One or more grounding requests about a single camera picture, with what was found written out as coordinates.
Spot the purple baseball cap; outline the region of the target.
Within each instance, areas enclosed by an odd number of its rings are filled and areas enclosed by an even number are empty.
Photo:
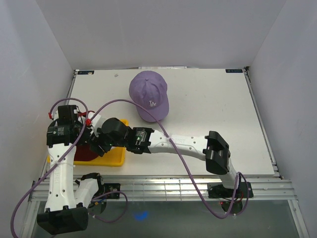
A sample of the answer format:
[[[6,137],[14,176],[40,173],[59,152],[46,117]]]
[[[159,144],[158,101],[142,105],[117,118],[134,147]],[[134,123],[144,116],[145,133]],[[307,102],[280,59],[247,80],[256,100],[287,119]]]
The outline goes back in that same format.
[[[146,109],[136,108],[144,121],[163,120],[169,113],[167,83],[157,72],[146,70],[138,73],[130,82],[129,96],[134,103]]]

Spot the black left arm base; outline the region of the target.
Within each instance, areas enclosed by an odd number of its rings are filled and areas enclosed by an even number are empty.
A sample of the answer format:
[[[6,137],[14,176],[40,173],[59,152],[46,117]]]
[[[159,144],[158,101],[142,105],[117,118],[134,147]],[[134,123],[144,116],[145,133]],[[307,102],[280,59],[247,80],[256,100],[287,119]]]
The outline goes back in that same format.
[[[117,193],[120,191],[121,184],[119,183],[105,183],[104,184],[104,193],[107,193],[107,195],[104,195],[102,199],[119,199],[120,194]]]

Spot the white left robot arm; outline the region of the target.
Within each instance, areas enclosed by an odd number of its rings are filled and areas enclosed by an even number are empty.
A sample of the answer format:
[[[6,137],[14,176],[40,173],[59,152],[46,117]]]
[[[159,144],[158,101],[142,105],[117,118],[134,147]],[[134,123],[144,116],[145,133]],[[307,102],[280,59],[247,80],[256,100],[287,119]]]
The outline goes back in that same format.
[[[50,185],[44,213],[37,215],[38,225],[51,235],[83,231],[88,226],[88,207],[93,198],[105,193],[99,173],[84,175],[74,189],[75,140],[84,127],[75,105],[59,106],[47,131],[50,158]]]

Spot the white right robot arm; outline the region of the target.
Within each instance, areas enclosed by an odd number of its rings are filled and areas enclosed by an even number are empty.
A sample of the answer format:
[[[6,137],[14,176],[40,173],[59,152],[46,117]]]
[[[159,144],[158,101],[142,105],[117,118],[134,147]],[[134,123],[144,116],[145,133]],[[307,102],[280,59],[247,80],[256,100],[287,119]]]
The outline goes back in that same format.
[[[222,184],[216,189],[221,195],[235,197],[242,186],[231,162],[228,143],[216,131],[206,136],[172,135],[147,127],[131,128],[117,118],[94,118],[86,123],[91,130],[91,150],[103,156],[114,147],[134,154],[181,154],[204,161],[206,170],[218,175]]]

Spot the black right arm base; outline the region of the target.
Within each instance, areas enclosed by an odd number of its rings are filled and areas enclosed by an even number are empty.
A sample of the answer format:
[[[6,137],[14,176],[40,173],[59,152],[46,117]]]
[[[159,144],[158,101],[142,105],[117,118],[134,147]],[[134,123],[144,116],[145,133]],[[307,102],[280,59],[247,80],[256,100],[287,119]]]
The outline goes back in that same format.
[[[233,190],[225,188],[221,183],[208,183],[208,197],[209,198],[232,198]],[[253,190],[250,182],[241,182],[238,185],[235,193],[235,198],[253,198]]]

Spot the red baseball cap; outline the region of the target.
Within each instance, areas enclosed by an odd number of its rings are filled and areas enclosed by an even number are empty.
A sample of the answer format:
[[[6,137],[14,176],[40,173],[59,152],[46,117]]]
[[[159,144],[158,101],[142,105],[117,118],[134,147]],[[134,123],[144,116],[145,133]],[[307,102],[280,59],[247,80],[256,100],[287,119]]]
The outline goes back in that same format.
[[[76,145],[74,161],[88,162],[96,159],[98,154],[91,151],[90,144]]]

